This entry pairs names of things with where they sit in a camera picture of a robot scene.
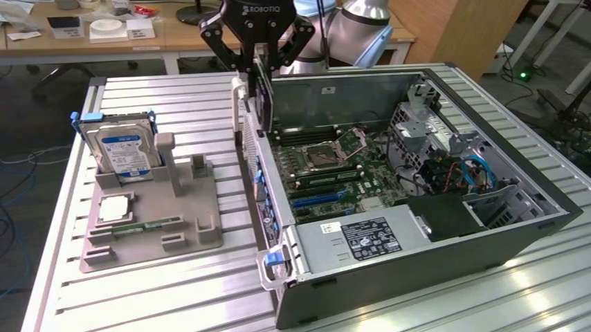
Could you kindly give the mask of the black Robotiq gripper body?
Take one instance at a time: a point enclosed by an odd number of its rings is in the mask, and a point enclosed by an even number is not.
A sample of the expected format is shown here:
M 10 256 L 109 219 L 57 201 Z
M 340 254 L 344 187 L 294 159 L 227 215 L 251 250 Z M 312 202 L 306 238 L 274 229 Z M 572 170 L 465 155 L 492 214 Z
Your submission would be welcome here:
M 293 1 L 222 1 L 219 18 L 242 44 L 279 39 L 296 20 Z

